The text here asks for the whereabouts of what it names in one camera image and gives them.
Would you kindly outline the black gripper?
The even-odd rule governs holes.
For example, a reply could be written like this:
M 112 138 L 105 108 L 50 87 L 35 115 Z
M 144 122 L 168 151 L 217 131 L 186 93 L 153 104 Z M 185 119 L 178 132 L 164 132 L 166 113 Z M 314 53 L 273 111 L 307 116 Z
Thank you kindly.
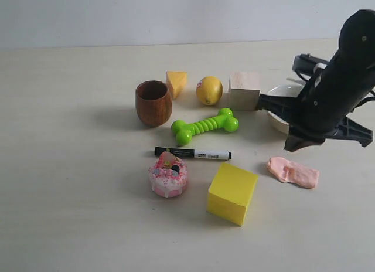
M 261 93 L 255 105 L 289 124 L 285 150 L 295 152 L 326 139 L 357 141 L 362 147 L 373 142 L 372 130 L 347 117 L 374 88 L 373 54 L 344 56 L 337 51 L 329 61 L 300 54 L 292 69 L 310 77 L 298 96 Z

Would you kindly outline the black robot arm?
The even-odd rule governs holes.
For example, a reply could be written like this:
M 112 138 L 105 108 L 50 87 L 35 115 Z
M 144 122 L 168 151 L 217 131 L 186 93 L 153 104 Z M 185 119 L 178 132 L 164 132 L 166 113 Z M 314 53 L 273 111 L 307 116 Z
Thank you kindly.
M 372 130 L 347 116 L 374 100 L 373 10 L 358 10 L 345 21 L 329 61 L 300 54 L 292 69 L 309 76 L 299 94 L 260 94 L 256 105 L 288 123 L 286 151 L 322 145 L 326 139 L 357 141 L 363 147 L 373 142 Z

